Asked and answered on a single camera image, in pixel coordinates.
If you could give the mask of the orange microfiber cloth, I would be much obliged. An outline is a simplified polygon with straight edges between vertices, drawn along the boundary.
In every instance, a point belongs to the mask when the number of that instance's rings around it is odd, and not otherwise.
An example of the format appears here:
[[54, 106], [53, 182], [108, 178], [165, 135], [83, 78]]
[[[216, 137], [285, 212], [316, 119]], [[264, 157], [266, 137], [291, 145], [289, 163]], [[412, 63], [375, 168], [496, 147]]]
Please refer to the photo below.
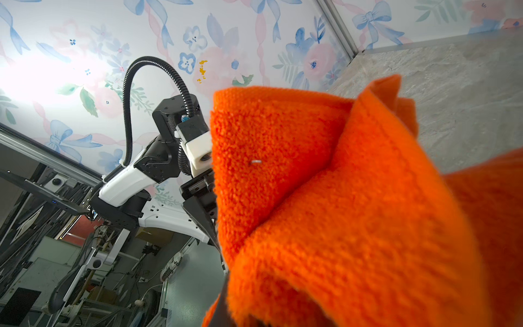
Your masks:
[[441, 174], [400, 83], [215, 93], [235, 326], [522, 325], [522, 150]]

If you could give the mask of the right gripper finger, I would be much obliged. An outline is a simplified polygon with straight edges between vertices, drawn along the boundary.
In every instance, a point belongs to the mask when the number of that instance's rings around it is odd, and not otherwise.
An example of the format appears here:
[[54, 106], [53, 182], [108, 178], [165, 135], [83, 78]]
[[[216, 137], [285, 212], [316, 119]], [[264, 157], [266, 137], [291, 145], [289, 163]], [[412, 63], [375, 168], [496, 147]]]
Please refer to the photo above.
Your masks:
[[221, 294], [217, 299], [214, 312], [211, 315], [211, 320], [208, 323], [209, 327], [234, 327], [235, 323], [232, 319], [228, 305], [227, 305], [227, 295], [228, 295], [228, 285], [230, 280], [230, 274], [228, 273], [225, 276], [224, 285], [221, 290]]

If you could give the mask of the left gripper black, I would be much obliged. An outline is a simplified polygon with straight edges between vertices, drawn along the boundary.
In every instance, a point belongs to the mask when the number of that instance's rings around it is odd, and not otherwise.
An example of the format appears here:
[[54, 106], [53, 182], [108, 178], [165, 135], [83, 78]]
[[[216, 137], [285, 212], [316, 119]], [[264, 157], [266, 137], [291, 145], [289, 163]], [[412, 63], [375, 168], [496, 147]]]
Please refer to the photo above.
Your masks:
[[210, 245], [219, 245], [217, 235], [217, 196], [215, 189], [215, 173], [209, 169], [180, 187], [184, 199], [183, 209], [190, 220], [202, 231]]

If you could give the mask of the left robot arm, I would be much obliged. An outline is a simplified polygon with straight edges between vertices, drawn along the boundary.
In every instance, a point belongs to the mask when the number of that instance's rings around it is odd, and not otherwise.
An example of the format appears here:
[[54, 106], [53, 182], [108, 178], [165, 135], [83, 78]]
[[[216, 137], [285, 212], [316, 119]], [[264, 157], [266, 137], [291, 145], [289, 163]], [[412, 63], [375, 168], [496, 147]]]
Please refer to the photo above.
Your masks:
[[[188, 117], [180, 95], [160, 103], [153, 111], [159, 135], [110, 178], [90, 204], [96, 214], [120, 228], [159, 228], [217, 247], [211, 133], [196, 96], [190, 98], [196, 111], [193, 118]], [[181, 176], [180, 153], [187, 156], [190, 180], [180, 187], [181, 204], [172, 206], [158, 193], [151, 195], [148, 188]]]

